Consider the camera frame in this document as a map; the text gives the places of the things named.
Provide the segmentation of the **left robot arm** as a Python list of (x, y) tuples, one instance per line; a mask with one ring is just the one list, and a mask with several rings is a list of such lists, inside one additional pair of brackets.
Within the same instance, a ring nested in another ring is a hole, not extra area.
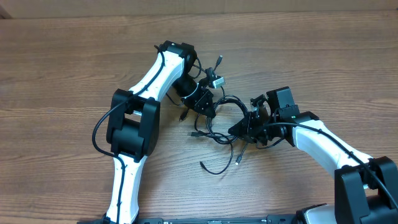
[(188, 74), (197, 60), (192, 45), (165, 41), (144, 78), (129, 90), (115, 91), (107, 114), (106, 140), (114, 157), (111, 203), (101, 223), (135, 223), (142, 171), (160, 133), (160, 102), (175, 88), (189, 109), (215, 117), (213, 94)]

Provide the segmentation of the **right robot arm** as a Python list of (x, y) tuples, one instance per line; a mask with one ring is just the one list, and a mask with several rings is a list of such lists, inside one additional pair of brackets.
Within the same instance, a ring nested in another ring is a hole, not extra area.
[(334, 180), (335, 202), (298, 210), (286, 223), (397, 223), (397, 165), (360, 152), (310, 111), (301, 112), (289, 87), (251, 99), (252, 111), (229, 129), (260, 149), (287, 141), (306, 152)]

